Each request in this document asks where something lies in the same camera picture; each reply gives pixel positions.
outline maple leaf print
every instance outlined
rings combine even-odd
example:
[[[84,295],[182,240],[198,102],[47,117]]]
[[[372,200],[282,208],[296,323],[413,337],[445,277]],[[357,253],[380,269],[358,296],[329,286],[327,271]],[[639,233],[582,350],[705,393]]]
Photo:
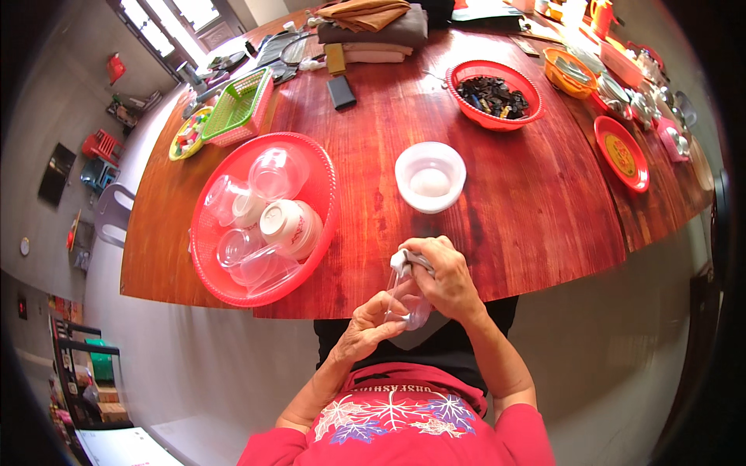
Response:
[[[413,400],[407,398],[394,403],[394,393],[396,391],[389,392],[388,401],[376,400],[373,403],[363,404],[363,413],[356,414],[354,416],[355,421],[366,422],[372,418],[378,418],[392,432],[397,429],[403,429],[408,424],[407,418],[410,416],[418,416],[423,419],[429,417],[428,412],[424,411],[426,406]]]
[[[412,422],[412,427],[418,427],[421,434],[430,435],[441,435],[442,433],[449,434],[452,438],[459,438],[461,435],[465,435],[466,432],[459,432],[456,430],[456,426],[452,422],[443,422],[440,419],[430,418],[427,422]]]
[[[316,424],[316,439],[319,441],[322,439],[325,433],[329,432],[329,429],[334,427],[341,427],[352,422],[351,415],[363,412],[363,407],[352,401],[344,403],[346,399],[351,397],[349,394],[342,398],[340,401],[332,401],[324,408],[320,414],[319,423]]]
[[[431,409],[433,416],[446,423],[453,423],[456,427],[463,427],[466,432],[474,433],[470,420],[474,420],[474,413],[466,407],[463,400],[456,395],[443,395],[435,392],[440,398],[428,400],[425,409]]]
[[[369,444],[371,443],[371,440],[373,440],[373,435],[383,435],[387,433],[389,433],[388,430],[378,426],[378,421],[368,421],[361,424],[349,423],[337,427],[336,432],[331,436],[331,440],[329,440],[329,445],[341,445],[350,438],[361,440]]]

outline brown cloth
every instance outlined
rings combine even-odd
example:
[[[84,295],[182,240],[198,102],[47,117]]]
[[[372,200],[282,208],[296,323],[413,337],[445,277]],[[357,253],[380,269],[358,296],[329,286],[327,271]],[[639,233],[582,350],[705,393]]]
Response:
[[[322,23],[316,29],[319,43],[378,42],[420,48],[427,43],[427,14],[420,4],[412,3],[410,6],[404,15],[378,32],[353,32],[331,23]]]
[[[405,0],[349,0],[322,8],[316,14],[353,32],[378,32],[409,9]]]

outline red colander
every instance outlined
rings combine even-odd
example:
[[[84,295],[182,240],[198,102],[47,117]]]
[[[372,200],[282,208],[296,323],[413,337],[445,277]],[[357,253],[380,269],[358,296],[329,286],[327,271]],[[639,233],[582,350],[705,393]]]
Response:
[[[229,174],[246,180],[251,164],[265,150],[276,145],[291,147],[303,154],[308,162],[309,174],[295,199],[310,205],[322,218],[324,228],[313,252],[301,267],[281,285],[259,295],[248,296],[246,287],[237,284],[216,258],[218,241],[231,229],[221,227],[217,218],[204,208],[204,199],[218,177]],[[202,283],[221,301],[238,307],[264,306],[287,296],[313,273],[322,261],[334,237],[339,220],[339,197],[336,190],[336,173],[326,151],[316,141],[298,133],[271,133],[257,137],[231,152],[207,180],[202,189],[192,217],[192,261]]]
[[[510,92],[523,92],[528,102],[528,116],[516,120],[499,118],[489,115],[467,104],[466,101],[456,92],[459,83],[467,79],[476,78],[477,76],[489,76],[493,78],[503,78],[508,85]],[[481,127],[493,131],[512,131],[521,126],[528,125],[544,116],[544,101],[539,90],[533,83],[523,76],[522,73],[503,65],[489,60],[470,60],[459,65],[453,66],[445,73],[445,82],[448,85],[448,91],[459,104],[459,108],[470,120]]]

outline folded towel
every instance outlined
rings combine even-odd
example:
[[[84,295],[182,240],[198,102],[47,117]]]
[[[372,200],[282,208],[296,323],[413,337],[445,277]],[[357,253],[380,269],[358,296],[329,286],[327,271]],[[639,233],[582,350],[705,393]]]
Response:
[[[349,51],[396,51],[401,54],[411,55],[414,49],[396,44],[380,44],[376,42],[345,42],[342,44],[345,56]]]
[[[400,51],[352,50],[345,51],[345,63],[401,63],[405,56]]]
[[[349,0],[322,8],[316,14],[353,32],[378,32],[409,9],[405,0]]]
[[[420,48],[427,42],[427,14],[419,4],[410,6],[405,14],[378,32],[353,32],[331,23],[320,24],[316,29],[319,43],[378,42]]]

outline black phone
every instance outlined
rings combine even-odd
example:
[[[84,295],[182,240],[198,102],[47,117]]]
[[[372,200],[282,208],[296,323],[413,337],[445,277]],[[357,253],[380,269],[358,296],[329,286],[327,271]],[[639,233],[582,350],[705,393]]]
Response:
[[[329,95],[331,95],[331,102],[334,104],[335,110],[352,107],[357,103],[355,96],[350,90],[350,84],[347,82],[346,76],[337,76],[327,81],[327,88],[329,89]]]

